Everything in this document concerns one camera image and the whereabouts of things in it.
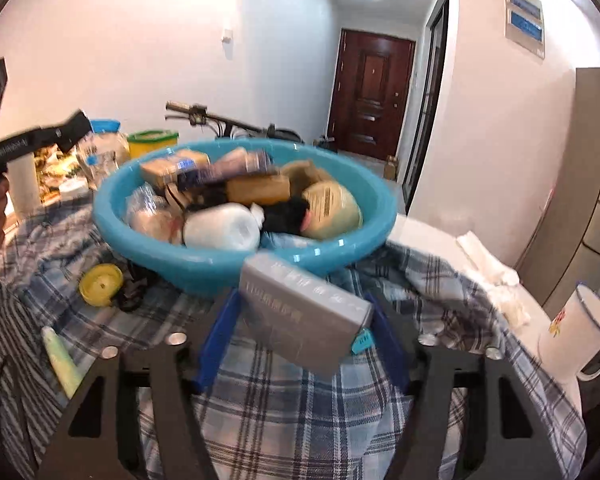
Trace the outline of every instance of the door frame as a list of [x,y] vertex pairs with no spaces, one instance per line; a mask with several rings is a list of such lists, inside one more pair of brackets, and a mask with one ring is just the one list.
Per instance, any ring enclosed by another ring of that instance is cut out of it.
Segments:
[[[428,29],[429,29],[429,53],[426,58],[427,59],[427,68],[426,68],[427,76],[426,76],[424,88],[422,91],[422,100],[420,102],[420,113],[418,115],[418,124],[416,126],[416,130],[414,133],[413,143],[411,145],[411,153],[409,155],[409,161],[406,166],[406,172],[404,173],[404,180],[402,181],[402,185],[401,185],[402,197],[404,199],[404,213],[405,214],[409,213],[411,203],[413,203],[413,198],[415,197],[416,190],[418,188],[418,183],[420,181],[420,175],[422,174],[422,168],[424,166],[424,160],[427,156],[427,150],[429,149],[429,141],[431,139],[431,133],[433,131],[433,124],[435,122],[436,113],[438,111],[438,100],[440,98],[440,86],[441,86],[441,82],[442,82],[442,75],[443,75],[443,72],[445,69],[446,41],[448,39],[449,0],[442,0],[442,6],[439,8],[436,7],[434,9],[433,13],[432,13],[431,18],[429,19],[430,25],[428,27]],[[436,26],[438,25],[438,23],[440,22],[440,20],[443,20],[443,22],[442,22],[442,49],[441,49],[441,54],[440,54],[440,70],[436,74],[436,81],[434,82],[434,85],[438,88],[438,91],[435,93],[435,95],[433,96],[433,99],[432,99],[433,113],[430,117],[429,123],[426,124],[426,129],[422,133],[422,138],[420,139],[420,142],[418,142],[418,132],[420,131],[420,125],[422,124],[422,120],[423,120],[425,97],[426,97],[426,93],[427,93],[427,88],[429,86],[430,65],[432,62],[431,54],[432,54],[433,48],[434,48],[434,41],[433,41],[434,30],[435,30]],[[414,156],[416,155],[416,149],[420,144],[424,144],[424,151],[422,152],[422,156],[419,158],[419,160],[414,160]],[[409,178],[409,176],[411,174],[411,171],[410,171],[411,167],[414,164],[416,164],[416,167],[414,168],[415,174],[414,174],[413,189],[411,189],[411,192],[409,194],[407,194],[407,191],[405,189],[405,184],[407,184],[407,179]]]
[[[338,60],[336,62],[336,73],[333,81],[333,90],[331,91],[331,107],[329,108],[329,121],[327,124],[327,137],[333,137],[335,139],[334,143],[336,147],[338,147],[338,137],[335,135],[335,125],[336,125],[336,116],[338,115],[339,109],[336,108],[336,98],[338,96],[338,91],[340,90],[340,77],[342,74],[342,70],[344,68],[344,53],[347,49],[347,33],[355,32],[356,34],[366,34],[367,36],[373,36],[374,38],[385,38],[386,40],[392,41],[401,41],[404,43],[411,44],[411,57],[409,60],[409,71],[408,76],[404,84],[404,91],[402,92],[402,101],[400,102],[400,106],[404,107],[404,112],[402,114],[402,121],[400,122],[400,135],[402,135],[402,130],[404,129],[404,118],[407,115],[407,102],[409,98],[409,92],[411,90],[411,79],[413,78],[413,64],[415,60],[415,53],[417,48],[417,43],[414,40],[409,40],[408,38],[398,38],[397,36],[391,36],[390,34],[378,34],[376,32],[369,32],[368,30],[358,30],[356,28],[341,28],[340,29],[340,45],[338,47]],[[394,156],[397,156],[398,149],[400,148],[400,136],[398,136],[398,143],[395,148]]]

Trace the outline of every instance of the black strap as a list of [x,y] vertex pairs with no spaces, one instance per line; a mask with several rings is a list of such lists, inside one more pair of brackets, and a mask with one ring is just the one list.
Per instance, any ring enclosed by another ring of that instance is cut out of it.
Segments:
[[[2,385],[2,377],[4,376],[4,370],[9,367],[11,371],[11,379],[13,380],[13,396],[15,397],[16,406],[18,408],[18,421],[20,423],[20,431],[22,432],[22,439],[24,441],[24,447],[29,457],[29,465],[33,474],[38,472],[38,461],[33,451],[33,444],[31,443],[31,435],[29,434],[29,426],[27,425],[27,417],[24,412],[24,404],[22,403],[22,390],[20,388],[20,376],[18,369],[10,355],[5,355],[4,359],[0,363],[0,386]],[[2,403],[2,389],[0,387],[0,405]],[[0,416],[0,450],[2,450],[2,419]]]

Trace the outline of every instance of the striped cloth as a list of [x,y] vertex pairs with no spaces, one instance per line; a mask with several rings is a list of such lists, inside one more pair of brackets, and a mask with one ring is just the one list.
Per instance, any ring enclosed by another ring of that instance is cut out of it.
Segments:
[[[147,348],[182,329],[211,302],[154,286],[132,314],[97,309],[77,291],[98,263],[125,261],[112,253],[91,221],[91,199],[63,202],[21,225],[1,256],[0,361],[11,354],[38,460],[67,399],[43,349],[40,328],[61,336],[85,372],[105,346]],[[586,444],[584,423],[563,391],[509,331],[475,283],[435,256],[385,246],[334,272],[330,281],[357,295],[380,285],[397,311],[450,348],[496,345],[522,379],[565,479],[577,476]],[[3,383],[4,449],[24,478],[32,478],[16,423],[11,378]],[[464,397],[455,390],[440,478],[450,479],[460,445]],[[192,400],[221,479],[379,479],[409,416],[411,399],[388,381],[374,349],[350,357],[331,381],[273,354],[239,325],[212,391]],[[142,443],[152,479],[162,478],[150,391],[139,392]]]

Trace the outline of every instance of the light switch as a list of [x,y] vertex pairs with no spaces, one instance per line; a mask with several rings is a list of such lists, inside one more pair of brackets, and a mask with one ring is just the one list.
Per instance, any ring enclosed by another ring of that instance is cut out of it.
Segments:
[[231,43],[234,40],[234,30],[232,28],[224,28],[222,30],[222,42]]

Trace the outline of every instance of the green tube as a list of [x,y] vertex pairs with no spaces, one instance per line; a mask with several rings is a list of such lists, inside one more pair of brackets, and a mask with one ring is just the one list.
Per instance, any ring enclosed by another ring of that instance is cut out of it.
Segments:
[[69,357],[66,348],[50,326],[45,326],[42,330],[42,341],[45,344],[46,353],[49,356],[51,366],[58,377],[58,381],[62,384],[62,389],[66,396],[71,399],[75,391],[82,382],[82,375],[78,368]]

